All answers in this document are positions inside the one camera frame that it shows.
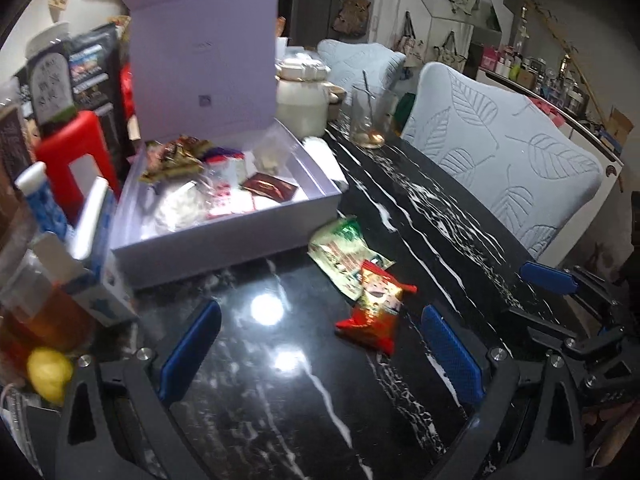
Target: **box lid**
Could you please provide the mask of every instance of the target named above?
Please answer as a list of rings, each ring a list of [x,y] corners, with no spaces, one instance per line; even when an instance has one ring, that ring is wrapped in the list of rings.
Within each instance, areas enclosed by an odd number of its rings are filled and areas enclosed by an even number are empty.
[[[267,128],[278,0],[123,0],[143,140]]]

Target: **chair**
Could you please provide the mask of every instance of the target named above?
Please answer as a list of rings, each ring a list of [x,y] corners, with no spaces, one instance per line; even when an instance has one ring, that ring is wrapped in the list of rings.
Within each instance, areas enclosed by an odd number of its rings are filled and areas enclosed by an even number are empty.
[[[347,105],[351,105],[351,87],[363,83],[363,70],[366,70],[372,88],[392,89],[400,79],[406,57],[379,43],[342,43],[336,40],[318,43],[318,54],[331,69],[329,81],[347,91]]]
[[[527,97],[441,63],[420,72],[402,138],[466,187],[535,259],[603,179],[599,161]]]

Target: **brown backpack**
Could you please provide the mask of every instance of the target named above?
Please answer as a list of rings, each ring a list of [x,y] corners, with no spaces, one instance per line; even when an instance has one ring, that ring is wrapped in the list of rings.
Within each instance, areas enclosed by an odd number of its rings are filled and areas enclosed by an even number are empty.
[[[344,36],[361,38],[369,28],[369,0],[344,0],[332,29]]]

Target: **green snack package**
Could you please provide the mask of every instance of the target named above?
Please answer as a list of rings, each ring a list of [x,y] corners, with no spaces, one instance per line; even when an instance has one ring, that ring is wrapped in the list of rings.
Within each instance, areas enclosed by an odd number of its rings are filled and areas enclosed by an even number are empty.
[[[309,241],[308,254],[350,300],[362,294],[360,268],[364,261],[382,269],[394,264],[369,249],[355,216],[338,218],[319,228]]]

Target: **red snack package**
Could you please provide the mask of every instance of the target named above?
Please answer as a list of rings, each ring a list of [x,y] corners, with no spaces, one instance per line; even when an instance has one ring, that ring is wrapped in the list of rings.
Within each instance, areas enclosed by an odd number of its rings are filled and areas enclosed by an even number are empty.
[[[351,311],[351,318],[336,323],[336,330],[339,335],[391,355],[402,292],[415,293],[418,288],[398,283],[386,270],[368,261],[362,264],[360,282],[363,291]]]

